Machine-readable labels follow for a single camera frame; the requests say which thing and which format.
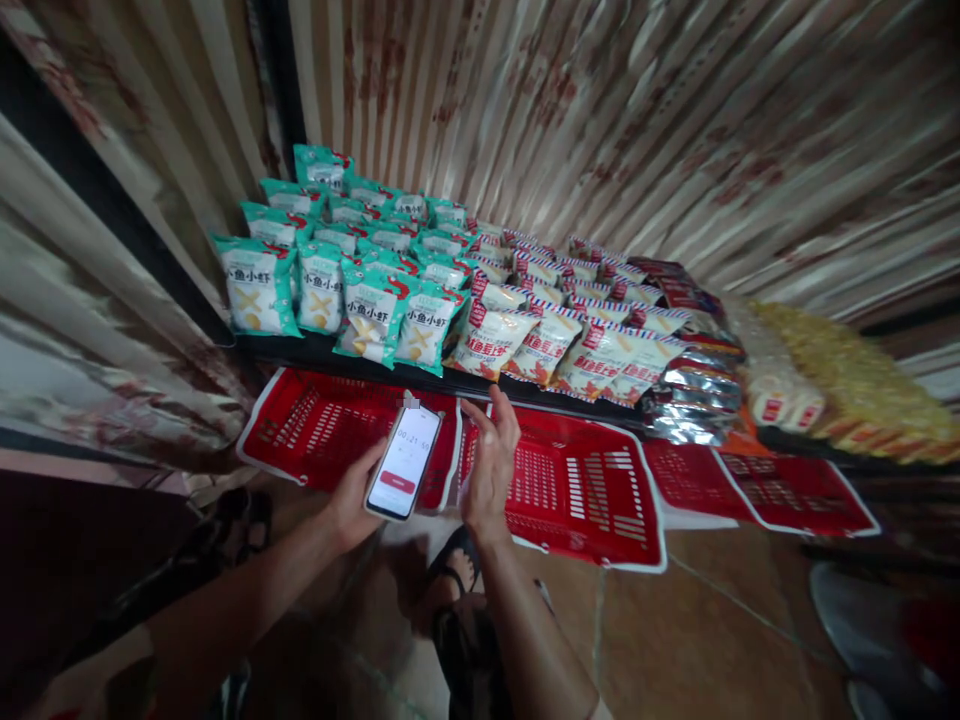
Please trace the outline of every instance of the phone screen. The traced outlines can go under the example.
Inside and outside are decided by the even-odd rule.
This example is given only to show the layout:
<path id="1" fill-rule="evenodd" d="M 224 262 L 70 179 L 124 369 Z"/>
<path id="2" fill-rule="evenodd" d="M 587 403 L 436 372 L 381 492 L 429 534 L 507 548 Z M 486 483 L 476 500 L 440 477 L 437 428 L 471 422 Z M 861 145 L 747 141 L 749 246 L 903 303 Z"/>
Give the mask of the phone screen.
<path id="1" fill-rule="evenodd" d="M 440 416 L 422 407 L 403 411 L 370 489 L 369 506 L 398 520 L 410 516 L 439 426 Z"/>

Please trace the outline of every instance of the curtain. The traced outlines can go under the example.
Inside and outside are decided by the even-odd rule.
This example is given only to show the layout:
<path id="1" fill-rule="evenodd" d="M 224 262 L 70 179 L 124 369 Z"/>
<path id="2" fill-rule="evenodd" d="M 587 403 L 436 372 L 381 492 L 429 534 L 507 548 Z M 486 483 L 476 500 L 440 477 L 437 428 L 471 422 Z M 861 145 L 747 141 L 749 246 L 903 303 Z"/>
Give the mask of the curtain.
<path id="1" fill-rule="evenodd" d="M 237 203 L 289 177 L 281 126 L 300 124 L 361 174 L 547 244 L 573 233 L 679 260 L 716 290 L 854 326 L 940 288 L 955 297 L 950 3 L 289 0 L 279 42 L 295 67 L 271 75 L 275 18 L 259 12 L 277 5 L 0 2 L 4 30 L 223 318 L 208 233 L 243 232 Z M 302 117 L 277 111 L 288 88 Z M 20 287 L 20 266 L 57 270 L 30 295 L 0 290 L 3 341 L 46 378 L 4 379 L 3 422 L 154 459 L 188 436 L 195 460 L 227 447 L 251 401 L 229 357 L 76 198 L 70 221 L 32 212 L 70 189 L 21 140 L 5 129 L 36 192 L 0 168 L 20 193 L 0 208 L 17 257 L 5 272 Z M 44 382 L 62 392 L 48 399 Z"/>

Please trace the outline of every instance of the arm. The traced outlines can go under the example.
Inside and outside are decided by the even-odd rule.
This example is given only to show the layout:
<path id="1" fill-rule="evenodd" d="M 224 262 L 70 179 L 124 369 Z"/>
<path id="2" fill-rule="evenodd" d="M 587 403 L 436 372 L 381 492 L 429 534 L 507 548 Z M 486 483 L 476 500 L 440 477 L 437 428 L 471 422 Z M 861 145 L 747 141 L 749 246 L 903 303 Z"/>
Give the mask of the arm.
<path id="1" fill-rule="evenodd" d="M 158 718 L 199 716 L 313 579 L 377 529 L 380 520 L 363 511 L 363 493 L 386 446 L 381 440 L 350 466 L 318 515 L 147 622 L 159 676 Z"/>
<path id="2" fill-rule="evenodd" d="M 504 506 L 520 426 L 499 387 L 490 389 L 490 397 L 496 425 L 476 406 L 462 404 L 479 426 L 481 440 L 461 510 L 480 554 L 514 711 L 518 717 L 584 720 L 600 696 L 514 552 Z"/>

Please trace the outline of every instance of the smartphone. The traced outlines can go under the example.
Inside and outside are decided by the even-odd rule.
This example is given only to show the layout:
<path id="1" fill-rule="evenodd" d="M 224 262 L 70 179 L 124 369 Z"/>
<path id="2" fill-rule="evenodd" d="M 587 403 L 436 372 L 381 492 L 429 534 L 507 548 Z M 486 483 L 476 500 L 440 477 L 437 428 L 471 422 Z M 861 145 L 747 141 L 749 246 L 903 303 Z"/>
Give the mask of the smartphone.
<path id="1" fill-rule="evenodd" d="M 439 434 L 440 416 L 436 413 L 424 407 L 400 410 L 367 491 L 367 512 L 400 522 L 410 517 Z"/>

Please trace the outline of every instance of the tiled floor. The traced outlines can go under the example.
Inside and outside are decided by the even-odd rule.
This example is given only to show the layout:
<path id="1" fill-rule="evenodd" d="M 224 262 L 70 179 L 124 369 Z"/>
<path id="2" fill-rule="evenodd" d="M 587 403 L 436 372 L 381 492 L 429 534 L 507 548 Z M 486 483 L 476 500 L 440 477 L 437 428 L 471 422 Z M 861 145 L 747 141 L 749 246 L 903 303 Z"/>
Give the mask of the tiled floor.
<path id="1" fill-rule="evenodd" d="M 318 506 L 308 491 L 278 491 L 280 533 Z M 432 643 L 414 637 L 404 613 L 419 593 L 410 579 L 457 524 L 390 525 L 318 578 L 255 654 L 252 698 L 263 711 L 251 716 L 278 716 L 267 698 L 282 692 L 283 717 L 446 718 Z M 752 526 L 668 533 L 670 567 L 659 576 L 517 553 L 547 584 L 614 717 L 849 718 L 795 543 Z"/>

